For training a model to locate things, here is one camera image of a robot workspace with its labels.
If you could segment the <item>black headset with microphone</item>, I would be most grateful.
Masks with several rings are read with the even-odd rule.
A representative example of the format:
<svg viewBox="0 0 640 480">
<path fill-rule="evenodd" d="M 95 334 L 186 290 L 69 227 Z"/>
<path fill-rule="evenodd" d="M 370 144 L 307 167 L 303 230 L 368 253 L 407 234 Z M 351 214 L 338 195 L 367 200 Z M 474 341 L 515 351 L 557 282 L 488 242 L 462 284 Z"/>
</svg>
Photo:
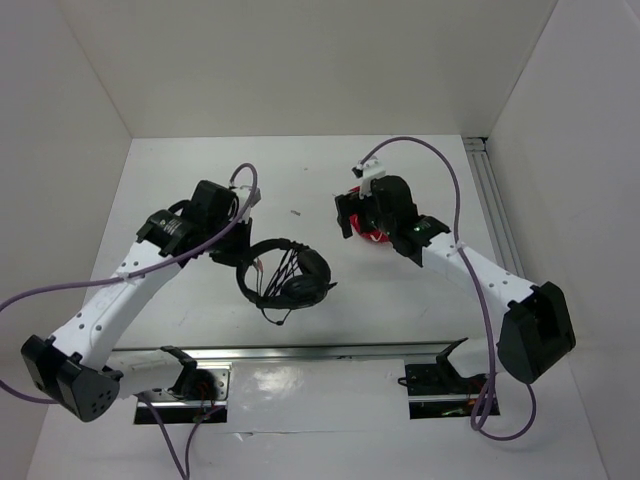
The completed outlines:
<svg viewBox="0 0 640 480">
<path fill-rule="evenodd" d="M 283 255 L 263 286 L 260 258 L 272 251 L 282 251 Z M 285 238 L 267 239 L 251 246 L 235 274 L 243 296 L 275 326 L 283 326 L 292 311 L 319 304 L 337 285 L 328 262 L 315 249 Z"/>
</svg>

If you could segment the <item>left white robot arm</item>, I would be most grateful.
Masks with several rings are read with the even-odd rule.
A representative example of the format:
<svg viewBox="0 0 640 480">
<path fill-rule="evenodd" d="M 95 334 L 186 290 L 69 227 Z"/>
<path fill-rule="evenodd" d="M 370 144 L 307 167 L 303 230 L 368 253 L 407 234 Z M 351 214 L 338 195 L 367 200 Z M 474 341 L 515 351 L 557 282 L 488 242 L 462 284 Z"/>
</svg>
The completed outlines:
<svg viewBox="0 0 640 480">
<path fill-rule="evenodd" d="M 118 398 L 165 390 L 189 397 L 203 374 L 181 349 L 163 346 L 115 357 L 113 349 L 153 296 L 203 253 L 247 249 L 256 187 L 202 180 L 192 197 L 152 214 L 127 256 L 95 295 L 48 338 L 31 336 L 21 355 L 35 386 L 83 422 Z"/>
</svg>

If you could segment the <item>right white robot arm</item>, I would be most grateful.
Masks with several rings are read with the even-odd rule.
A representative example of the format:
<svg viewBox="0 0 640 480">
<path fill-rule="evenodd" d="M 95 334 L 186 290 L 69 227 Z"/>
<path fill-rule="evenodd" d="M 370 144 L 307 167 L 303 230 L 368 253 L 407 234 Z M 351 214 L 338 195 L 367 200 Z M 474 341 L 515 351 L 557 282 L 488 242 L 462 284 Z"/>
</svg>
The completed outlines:
<svg viewBox="0 0 640 480">
<path fill-rule="evenodd" d="M 485 300 L 497 370 L 531 385 L 575 347 L 566 299 L 556 284 L 520 278 L 457 240 L 446 224 L 419 213 L 401 177 L 382 176 L 369 186 L 366 194 L 336 196 L 343 236 L 352 236 L 356 218 L 362 232 L 384 233 L 401 256 Z"/>
</svg>

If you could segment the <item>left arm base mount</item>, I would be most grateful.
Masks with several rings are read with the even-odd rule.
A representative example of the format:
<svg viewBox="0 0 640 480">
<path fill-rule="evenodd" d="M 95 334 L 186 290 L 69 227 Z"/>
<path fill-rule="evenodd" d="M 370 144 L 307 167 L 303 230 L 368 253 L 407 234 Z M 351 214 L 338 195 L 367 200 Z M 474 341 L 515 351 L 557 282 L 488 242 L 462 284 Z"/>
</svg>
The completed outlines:
<svg viewBox="0 0 640 480">
<path fill-rule="evenodd" d="M 141 393 L 136 424 L 156 418 L 169 425 L 227 421 L 228 365 L 200 362 L 174 346 L 138 352 L 136 359 L 147 388 Z"/>
</svg>

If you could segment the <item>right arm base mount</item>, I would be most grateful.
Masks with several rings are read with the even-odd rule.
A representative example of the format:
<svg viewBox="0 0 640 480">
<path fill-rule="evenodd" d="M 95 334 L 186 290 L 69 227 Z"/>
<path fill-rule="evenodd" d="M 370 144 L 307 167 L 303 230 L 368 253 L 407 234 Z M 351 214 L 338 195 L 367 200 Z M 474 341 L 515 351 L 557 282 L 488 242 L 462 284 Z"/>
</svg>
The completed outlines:
<svg viewBox="0 0 640 480">
<path fill-rule="evenodd" d="M 408 396 L 409 418 L 448 419 L 470 417 L 485 386 L 486 374 L 461 377 L 448 361 L 448 355 L 439 354 L 431 363 L 409 363 L 397 383 Z"/>
</svg>

